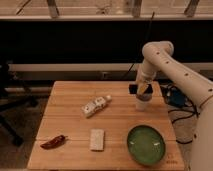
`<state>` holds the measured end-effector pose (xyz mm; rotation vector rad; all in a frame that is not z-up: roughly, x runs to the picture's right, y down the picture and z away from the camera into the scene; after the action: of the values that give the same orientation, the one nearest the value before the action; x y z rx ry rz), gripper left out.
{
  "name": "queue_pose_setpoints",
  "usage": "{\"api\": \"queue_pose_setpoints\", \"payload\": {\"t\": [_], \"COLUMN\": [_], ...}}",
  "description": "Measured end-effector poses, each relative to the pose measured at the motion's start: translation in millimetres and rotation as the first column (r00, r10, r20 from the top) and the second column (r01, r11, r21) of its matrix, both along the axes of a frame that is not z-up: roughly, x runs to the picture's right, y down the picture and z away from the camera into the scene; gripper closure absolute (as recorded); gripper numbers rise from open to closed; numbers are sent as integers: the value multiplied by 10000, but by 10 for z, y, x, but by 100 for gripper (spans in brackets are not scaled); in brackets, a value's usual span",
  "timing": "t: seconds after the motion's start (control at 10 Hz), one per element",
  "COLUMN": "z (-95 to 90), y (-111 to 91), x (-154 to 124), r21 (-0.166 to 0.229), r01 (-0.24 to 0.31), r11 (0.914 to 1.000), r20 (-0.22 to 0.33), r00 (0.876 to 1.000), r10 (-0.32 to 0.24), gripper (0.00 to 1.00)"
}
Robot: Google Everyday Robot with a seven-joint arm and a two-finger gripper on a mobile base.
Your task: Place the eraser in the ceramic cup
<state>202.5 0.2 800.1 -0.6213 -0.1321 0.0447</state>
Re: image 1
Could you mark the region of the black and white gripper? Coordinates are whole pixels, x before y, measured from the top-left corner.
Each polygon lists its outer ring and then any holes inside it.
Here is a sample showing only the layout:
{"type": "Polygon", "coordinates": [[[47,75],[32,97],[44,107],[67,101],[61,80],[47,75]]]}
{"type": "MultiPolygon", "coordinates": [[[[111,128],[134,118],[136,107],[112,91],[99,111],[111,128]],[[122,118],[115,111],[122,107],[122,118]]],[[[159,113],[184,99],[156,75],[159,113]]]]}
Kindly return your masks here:
{"type": "Polygon", "coordinates": [[[129,93],[134,94],[140,100],[150,100],[152,98],[153,88],[147,83],[130,84],[129,93]]]}

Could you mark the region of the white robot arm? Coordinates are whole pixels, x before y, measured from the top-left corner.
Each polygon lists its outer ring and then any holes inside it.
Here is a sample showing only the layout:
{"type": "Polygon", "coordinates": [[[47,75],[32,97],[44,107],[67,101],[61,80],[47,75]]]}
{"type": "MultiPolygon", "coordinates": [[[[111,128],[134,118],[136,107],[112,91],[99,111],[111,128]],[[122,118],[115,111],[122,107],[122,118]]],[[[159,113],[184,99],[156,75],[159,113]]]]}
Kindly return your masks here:
{"type": "Polygon", "coordinates": [[[189,171],[213,171],[213,81],[173,59],[173,52],[170,41],[149,42],[143,46],[144,59],[135,80],[136,108],[145,109],[151,100],[146,93],[148,85],[158,71],[163,72],[200,109],[189,171]]]}

